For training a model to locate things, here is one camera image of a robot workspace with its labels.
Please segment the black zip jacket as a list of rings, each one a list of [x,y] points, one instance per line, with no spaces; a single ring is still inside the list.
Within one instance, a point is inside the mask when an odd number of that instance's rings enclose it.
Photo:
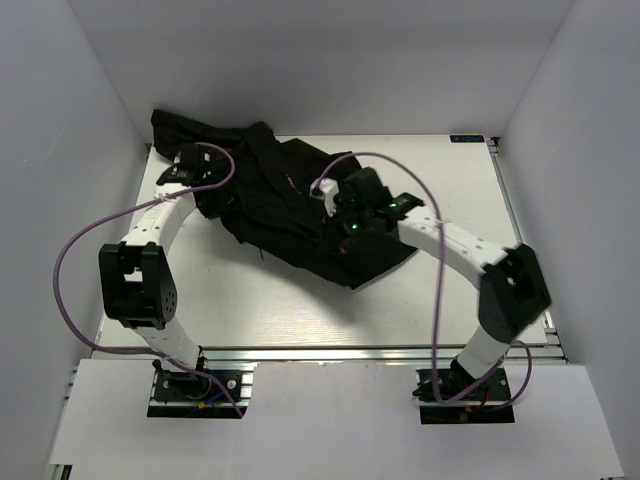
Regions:
[[[154,147],[168,160],[198,142],[227,155],[229,173],[218,166],[221,188],[196,192],[195,199],[204,217],[220,219],[240,243],[351,289],[401,265],[416,251],[389,236],[347,240],[329,232],[324,206],[310,197],[310,186],[324,169],[338,180],[361,170],[355,158],[331,166],[334,155],[297,138],[281,142],[262,121],[219,128],[156,109],[151,125]]]

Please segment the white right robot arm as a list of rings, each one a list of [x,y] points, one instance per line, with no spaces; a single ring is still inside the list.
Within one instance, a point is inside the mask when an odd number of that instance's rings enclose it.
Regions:
[[[343,181],[322,179],[311,192],[347,239],[385,234],[442,259],[476,288],[479,326],[452,363],[452,388],[463,398],[475,398],[486,389],[490,369],[551,305],[530,246],[501,247],[447,224],[422,199],[409,193],[392,196],[370,167]]]

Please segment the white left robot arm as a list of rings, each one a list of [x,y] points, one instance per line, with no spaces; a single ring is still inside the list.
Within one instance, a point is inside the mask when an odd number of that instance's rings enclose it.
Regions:
[[[185,366],[177,387],[188,398],[199,399],[211,387],[211,374],[197,365],[200,347],[177,319],[178,292],[167,259],[185,220],[196,209],[193,193],[173,193],[215,184],[213,167],[230,171],[227,155],[202,142],[184,146],[174,164],[156,181],[153,199],[121,241],[105,244],[98,262],[106,316],[145,340],[149,348]]]

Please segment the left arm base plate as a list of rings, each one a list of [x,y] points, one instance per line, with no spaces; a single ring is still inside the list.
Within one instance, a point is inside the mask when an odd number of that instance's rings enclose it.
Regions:
[[[184,371],[172,371],[154,360],[155,377],[147,408],[149,418],[239,419],[222,389],[211,380]],[[242,413],[246,412],[253,384],[253,372],[223,368],[205,372],[226,388]]]

